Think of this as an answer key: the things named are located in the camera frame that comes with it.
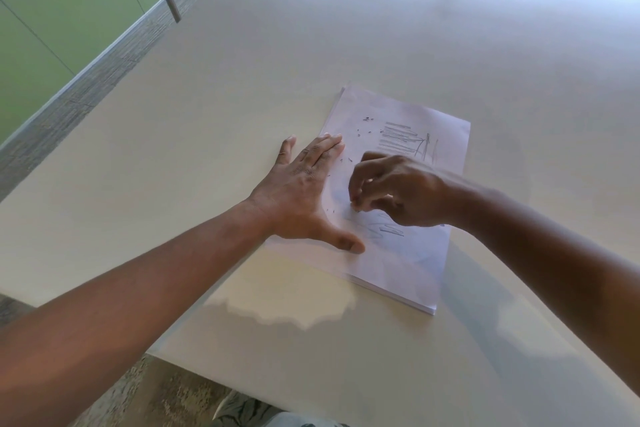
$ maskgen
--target person's left arm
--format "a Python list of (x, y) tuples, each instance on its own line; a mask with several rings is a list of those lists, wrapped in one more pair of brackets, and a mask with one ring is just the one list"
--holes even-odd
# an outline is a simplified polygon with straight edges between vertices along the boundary
[(364, 251), (320, 204), (340, 135), (291, 160), (295, 137), (245, 201), (0, 330), (0, 426), (65, 426), (209, 287), (272, 234)]

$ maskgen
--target white table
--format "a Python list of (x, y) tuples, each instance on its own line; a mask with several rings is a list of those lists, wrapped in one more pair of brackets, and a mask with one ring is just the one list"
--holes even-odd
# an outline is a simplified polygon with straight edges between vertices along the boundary
[[(201, 0), (0, 204), (0, 292), (40, 305), (225, 210), (349, 81), (470, 121), (466, 176), (640, 262), (640, 0)], [(640, 420), (462, 232), (434, 318), (259, 250), (152, 352), (352, 426)]]

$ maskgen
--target hand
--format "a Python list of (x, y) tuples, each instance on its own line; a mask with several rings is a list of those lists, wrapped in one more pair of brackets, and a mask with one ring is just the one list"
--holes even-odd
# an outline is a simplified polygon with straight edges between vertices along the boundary
[(311, 238), (341, 250), (364, 252), (364, 244), (356, 235), (329, 222), (320, 198), (329, 169), (344, 150), (342, 136), (325, 133), (291, 160), (295, 143), (295, 135), (282, 143), (275, 165), (248, 201), (266, 214), (271, 234)]
[(398, 225), (454, 224), (463, 212), (462, 196), (471, 184), (401, 155), (365, 152), (349, 180), (351, 207), (380, 209)]

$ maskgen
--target white paper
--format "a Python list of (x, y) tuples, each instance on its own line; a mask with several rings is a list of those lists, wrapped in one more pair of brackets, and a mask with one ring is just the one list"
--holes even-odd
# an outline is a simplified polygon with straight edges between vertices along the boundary
[(401, 227), (379, 210), (355, 212), (348, 183), (367, 150), (403, 154), (461, 174), (470, 124), (421, 105), (345, 87), (321, 134), (341, 133), (346, 148), (333, 165), (322, 202), (329, 220), (361, 237), (361, 255), (311, 240), (269, 239), (268, 246), (341, 277), (435, 313), (451, 227)]

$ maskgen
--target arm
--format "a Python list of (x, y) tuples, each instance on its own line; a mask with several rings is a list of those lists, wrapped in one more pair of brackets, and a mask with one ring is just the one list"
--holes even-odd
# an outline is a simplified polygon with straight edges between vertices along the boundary
[(319, 201), (340, 140), (319, 137), (290, 163), (290, 137), (247, 200), (3, 328), (0, 425), (67, 425), (271, 234), (364, 251)]
[(349, 193), (356, 210), (384, 210), (400, 225), (472, 234), (640, 394), (635, 264), (496, 190), (402, 156), (367, 152)]

